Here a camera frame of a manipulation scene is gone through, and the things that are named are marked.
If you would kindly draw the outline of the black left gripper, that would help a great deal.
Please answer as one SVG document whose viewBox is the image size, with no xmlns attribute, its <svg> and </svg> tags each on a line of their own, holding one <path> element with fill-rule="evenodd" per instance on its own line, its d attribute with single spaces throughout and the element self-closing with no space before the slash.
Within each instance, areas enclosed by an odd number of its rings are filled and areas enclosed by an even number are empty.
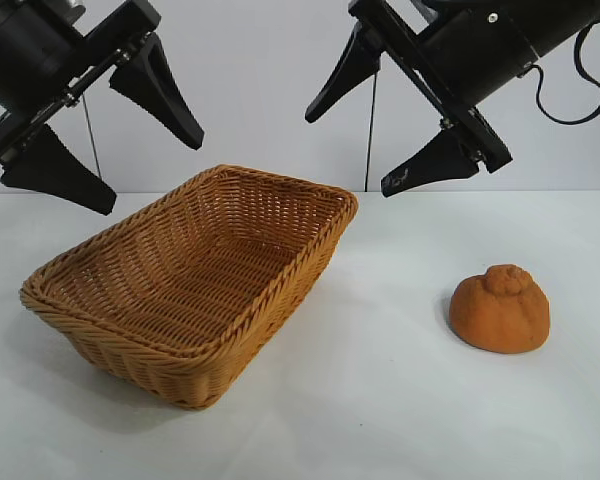
<svg viewBox="0 0 600 480">
<path fill-rule="evenodd" d="M 148 1 L 125 1 L 88 34 L 76 21 L 81 1 L 0 1 L 0 105 L 5 114 L 36 116 L 94 68 L 98 75 L 139 50 L 109 79 L 111 89 L 151 114 L 191 149 L 204 130 L 184 100 L 156 33 L 161 16 Z M 117 194 L 43 125 L 3 167 L 0 183 L 58 197 L 109 215 Z"/>
</svg>

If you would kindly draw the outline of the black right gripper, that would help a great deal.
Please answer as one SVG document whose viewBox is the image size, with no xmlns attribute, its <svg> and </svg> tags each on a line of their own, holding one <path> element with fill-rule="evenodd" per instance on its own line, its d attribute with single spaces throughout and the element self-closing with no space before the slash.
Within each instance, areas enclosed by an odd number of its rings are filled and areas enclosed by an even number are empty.
<svg viewBox="0 0 600 480">
<path fill-rule="evenodd" d="M 425 56 L 423 43 L 385 1 L 354 1 L 354 25 L 326 83 L 305 111 L 316 122 L 342 97 L 380 70 L 382 47 L 441 114 L 440 132 L 381 180 L 385 198 L 416 187 L 469 179 L 483 163 L 493 173 L 511 161 L 503 141 L 473 105 L 445 85 Z"/>
</svg>

